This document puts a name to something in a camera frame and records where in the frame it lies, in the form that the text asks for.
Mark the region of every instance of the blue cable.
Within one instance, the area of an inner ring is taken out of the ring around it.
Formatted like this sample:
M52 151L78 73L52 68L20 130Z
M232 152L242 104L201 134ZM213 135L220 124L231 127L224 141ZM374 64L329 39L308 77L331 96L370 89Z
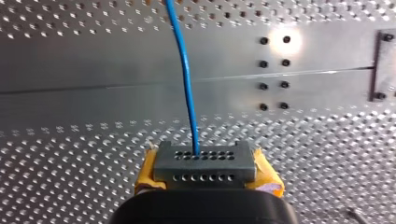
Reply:
M192 152L194 155L197 156L200 154L199 136L197 129L197 121L195 117L194 100L192 98L189 57L187 55L186 45L184 44L183 34L181 33L180 28L178 27L177 16L176 16L175 8L173 6L173 1L174 0L165 0L166 9L168 10L169 19L173 26L173 30L178 46L178 53L180 54L181 65L183 67L184 93L186 95L186 103L187 103L187 108L189 110L189 120L190 120L191 135L192 135Z

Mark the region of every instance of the black bolt head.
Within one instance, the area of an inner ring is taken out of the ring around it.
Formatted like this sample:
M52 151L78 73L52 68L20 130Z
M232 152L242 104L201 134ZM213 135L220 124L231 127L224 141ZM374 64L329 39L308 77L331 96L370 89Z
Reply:
M281 109L289 109L289 105L284 103L284 102L282 102L282 103L279 104L279 108L281 108Z
M268 106L266 104L260 104L260 110L265 111L268 109Z
M267 37L260 38L260 43L262 45L267 45L270 40Z
M266 90L268 90L268 85L262 82L262 83L260 83L259 88L262 91L266 91Z
M259 66L261 68L266 68L266 67L268 67L268 62L267 61L260 61Z
M289 44L289 43L290 43L290 41L291 41L291 38L290 38L290 36L288 36L288 35L285 35L285 37L283 37L283 43L285 43L285 44Z
M385 100L387 99L387 95L384 92L376 92L375 98L378 100Z
M280 82L280 87L284 88L284 89L287 89L288 87L290 87L290 84L287 81L281 81Z
M392 41L394 38L395 38L395 36L391 35L391 34L384 34L384 36L383 36L383 40L388 41L388 42Z
M290 65L290 61L287 59L284 59L284 60L282 60L282 65L287 67Z

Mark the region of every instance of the diamond plate pattern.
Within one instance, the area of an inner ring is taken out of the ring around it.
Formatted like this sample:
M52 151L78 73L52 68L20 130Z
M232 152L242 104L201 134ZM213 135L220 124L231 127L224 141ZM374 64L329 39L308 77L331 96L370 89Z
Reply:
M322 21L394 21L389 0L176 0L186 29ZM0 35L14 39L52 35L138 33L169 29L163 1L0 1Z
M200 135L205 145L247 139L261 146L303 223L355 223L347 206L372 223L393 223L395 120L396 111L381 107L277 119L228 115L202 119ZM191 141L181 120L130 124L3 133L1 223L107 223L132 196L150 143Z

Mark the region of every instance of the black rubber part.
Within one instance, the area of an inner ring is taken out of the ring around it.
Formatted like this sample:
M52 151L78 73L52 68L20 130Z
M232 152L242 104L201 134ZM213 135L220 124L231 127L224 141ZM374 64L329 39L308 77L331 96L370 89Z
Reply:
M291 205L250 189L154 190L134 196L110 224L297 224Z

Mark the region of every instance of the metal wall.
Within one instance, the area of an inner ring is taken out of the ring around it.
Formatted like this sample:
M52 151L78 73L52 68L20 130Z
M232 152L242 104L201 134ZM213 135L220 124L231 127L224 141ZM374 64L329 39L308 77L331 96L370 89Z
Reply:
M396 50L377 39L393 0L176 7L202 144L261 146L303 223L355 223L349 206L396 221ZM191 143L163 2L0 0L0 16L0 223L107 223L149 142Z

